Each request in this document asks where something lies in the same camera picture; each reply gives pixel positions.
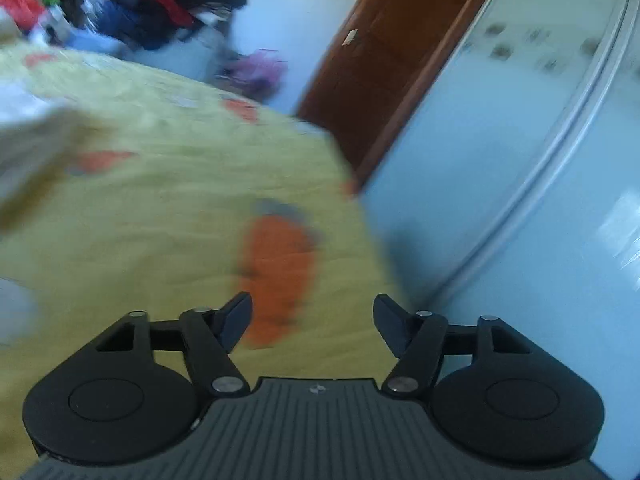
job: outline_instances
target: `dark blue garment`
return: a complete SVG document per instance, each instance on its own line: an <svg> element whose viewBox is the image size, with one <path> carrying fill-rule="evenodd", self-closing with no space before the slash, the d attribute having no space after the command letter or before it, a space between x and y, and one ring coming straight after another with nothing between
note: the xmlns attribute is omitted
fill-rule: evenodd
<svg viewBox="0 0 640 480"><path fill-rule="evenodd" d="M145 50L156 50L167 44L176 31L162 10L142 14L111 0L104 2L95 28L96 32L116 40L133 40Z"/></svg>

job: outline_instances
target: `white cloth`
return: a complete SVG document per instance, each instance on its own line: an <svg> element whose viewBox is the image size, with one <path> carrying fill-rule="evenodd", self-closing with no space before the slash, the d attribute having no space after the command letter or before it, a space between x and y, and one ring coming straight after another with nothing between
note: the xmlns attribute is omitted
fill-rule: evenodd
<svg viewBox="0 0 640 480"><path fill-rule="evenodd" d="M0 207L72 145L78 126L65 100L0 84Z"/></svg>

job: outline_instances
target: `door panel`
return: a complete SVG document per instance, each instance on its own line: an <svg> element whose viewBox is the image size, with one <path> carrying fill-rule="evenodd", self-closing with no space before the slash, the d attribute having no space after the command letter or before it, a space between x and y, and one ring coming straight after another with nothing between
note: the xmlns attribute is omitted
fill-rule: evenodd
<svg viewBox="0 0 640 480"><path fill-rule="evenodd" d="M467 0L367 0L298 111L356 169Z"/></svg>

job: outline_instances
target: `bed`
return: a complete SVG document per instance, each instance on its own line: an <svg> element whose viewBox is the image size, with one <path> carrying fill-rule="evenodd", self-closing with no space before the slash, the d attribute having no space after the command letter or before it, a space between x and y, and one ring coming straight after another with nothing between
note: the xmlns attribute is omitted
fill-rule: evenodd
<svg viewBox="0 0 640 480"><path fill-rule="evenodd" d="M371 305L393 291L327 137L98 54L5 44L0 79L64 96L82 119L74 154L0 210L0 289L19 298L0 329L0 478L36 459L30 387L131 310L175 319L249 290L232 357L251 382L391 370Z"/></svg>

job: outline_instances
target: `mattress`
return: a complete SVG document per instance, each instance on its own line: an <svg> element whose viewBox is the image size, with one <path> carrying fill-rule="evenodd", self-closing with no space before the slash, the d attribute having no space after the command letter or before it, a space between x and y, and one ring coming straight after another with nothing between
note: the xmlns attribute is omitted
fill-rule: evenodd
<svg viewBox="0 0 640 480"><path fill-rule="evenodd" d="M22 401L131 310L254 298L232 358L259 376L373 377L393 293L332 141L292 118L99 54L0 48L0 79L81 112L81 144L0 210L0 478L36 460ZM184 372L181 355L156 352Z"/></svg>

